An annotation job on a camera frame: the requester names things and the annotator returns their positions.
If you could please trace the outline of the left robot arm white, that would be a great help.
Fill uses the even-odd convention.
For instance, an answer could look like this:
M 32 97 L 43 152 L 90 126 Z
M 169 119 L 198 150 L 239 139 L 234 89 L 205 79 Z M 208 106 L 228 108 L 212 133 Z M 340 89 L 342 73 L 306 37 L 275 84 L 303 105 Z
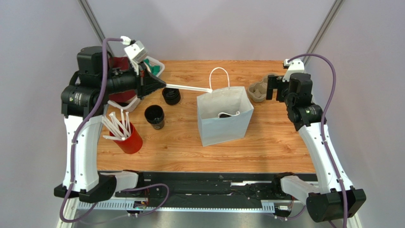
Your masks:
M 112 68 L 108 54 L 100 46 L 85 47 L 77 54 L 78 71 L 61 94 L 61 112 L 67 132 L 67 168 L 63 182 L 54 188 L 60 198 L 78 198 L 97 203 L 116 192 L 137 186 L 139 174 L 124 170 L 100 173 L 97 170 L 97 145 L 102 132 L 108 97 L 135 91 L 145 97 L 166 86 L 146 70 L 139 72 L 124 61 L 124 68 Z

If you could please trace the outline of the white straw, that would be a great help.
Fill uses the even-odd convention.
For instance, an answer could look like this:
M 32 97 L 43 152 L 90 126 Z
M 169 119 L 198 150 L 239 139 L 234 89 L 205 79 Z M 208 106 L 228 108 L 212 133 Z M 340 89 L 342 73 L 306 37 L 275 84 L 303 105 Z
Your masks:
M 201 88 L 201 87 L 186 86 L 186 85 L 166 84 L 166 88 L 184 89 L 184 90 L 212 93 L 212 89 L 210 89 L 210 88 Z

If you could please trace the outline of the white paper bag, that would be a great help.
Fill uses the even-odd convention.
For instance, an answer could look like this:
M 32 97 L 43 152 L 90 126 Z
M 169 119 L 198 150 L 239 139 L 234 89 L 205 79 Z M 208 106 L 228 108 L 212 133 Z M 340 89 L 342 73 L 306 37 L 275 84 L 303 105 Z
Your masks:
M 210 146 L 245 137 L 254 111 L 245 87 L 231 86 L 227 71 L 227 86 L 196 98 L 198 131 L 202 146 Z M 232 114 L 219 118 L 219 113 Z

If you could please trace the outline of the stack of black cups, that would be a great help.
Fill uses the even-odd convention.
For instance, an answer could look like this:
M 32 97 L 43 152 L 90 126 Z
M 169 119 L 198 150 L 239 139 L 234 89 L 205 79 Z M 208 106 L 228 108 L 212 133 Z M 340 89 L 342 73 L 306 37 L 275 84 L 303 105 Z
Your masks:
M 145 109 L 144 116 L 149 124 L 156 130 L 164 127 L 164 111 L 159 105 L 151 105 Z

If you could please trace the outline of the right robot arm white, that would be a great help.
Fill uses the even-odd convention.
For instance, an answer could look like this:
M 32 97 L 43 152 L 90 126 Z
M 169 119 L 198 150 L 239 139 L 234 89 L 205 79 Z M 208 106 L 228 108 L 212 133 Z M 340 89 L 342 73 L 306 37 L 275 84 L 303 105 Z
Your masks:
M 330 141 L 322 108 L 312 101 L 309 74 L 294 73 L 289 80 L 268 75 L 266 98 L 284 102 L 288 119 L 303 139 L 316 170 L 318 186 L 300 179 L 292 172 L 274 175 L 273 194 L 278 198 L 292 196 L 306 206 L 314 222 L 353 217 L 366 201 L 363 189 L 356 189 L 339 163 Z

